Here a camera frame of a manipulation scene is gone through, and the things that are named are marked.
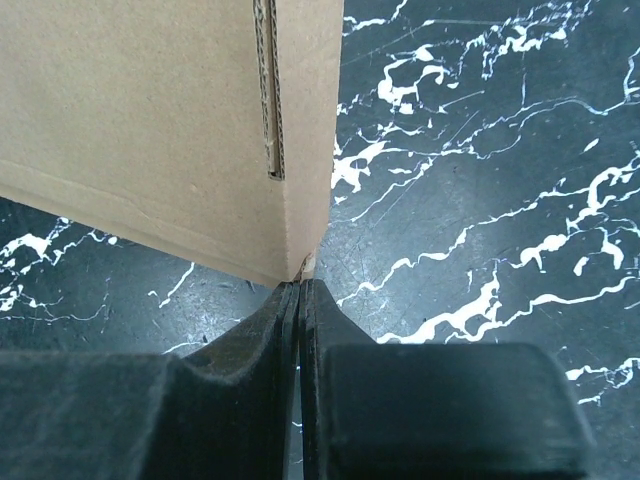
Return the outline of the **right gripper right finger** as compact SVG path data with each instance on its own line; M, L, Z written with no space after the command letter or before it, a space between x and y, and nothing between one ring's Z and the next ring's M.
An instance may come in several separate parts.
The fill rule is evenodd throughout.
M593 437L558 363L523 343L379 344L301 286L308 479L587 479Z

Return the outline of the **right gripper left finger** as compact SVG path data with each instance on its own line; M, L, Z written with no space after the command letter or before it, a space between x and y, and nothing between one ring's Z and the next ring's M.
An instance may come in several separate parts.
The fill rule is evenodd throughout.
M1 355L5 479L282 479L299 288L186 357Z

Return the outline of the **brown cardboard box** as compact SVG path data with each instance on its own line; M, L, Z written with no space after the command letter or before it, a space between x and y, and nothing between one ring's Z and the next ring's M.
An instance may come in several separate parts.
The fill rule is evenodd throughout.
M1 193L259 284L328 225L339 1L5 1Z

